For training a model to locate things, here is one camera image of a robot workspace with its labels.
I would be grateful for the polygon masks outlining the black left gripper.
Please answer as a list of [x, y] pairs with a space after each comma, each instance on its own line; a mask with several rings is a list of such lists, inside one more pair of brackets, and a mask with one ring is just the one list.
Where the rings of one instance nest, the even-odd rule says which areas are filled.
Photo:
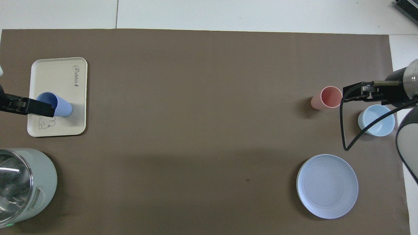
[[1, 94], [0, 111], [20, 115], [32, 114], [43, 117], [54, 117], [55, 108], [53, 108], [51, 104], [39, 100], [9, 94]]

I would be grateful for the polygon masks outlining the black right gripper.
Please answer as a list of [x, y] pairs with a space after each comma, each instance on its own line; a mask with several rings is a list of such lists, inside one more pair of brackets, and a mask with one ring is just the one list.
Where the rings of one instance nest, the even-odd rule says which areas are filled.
[[392, 72], [384, 81], [358, 82], [343, 87], [344, 102], [363, 100], [365, 102], [380, 102], [381, 105], [400, 107], [409, 101], [403, 87], [403, 76], [406, 68]]

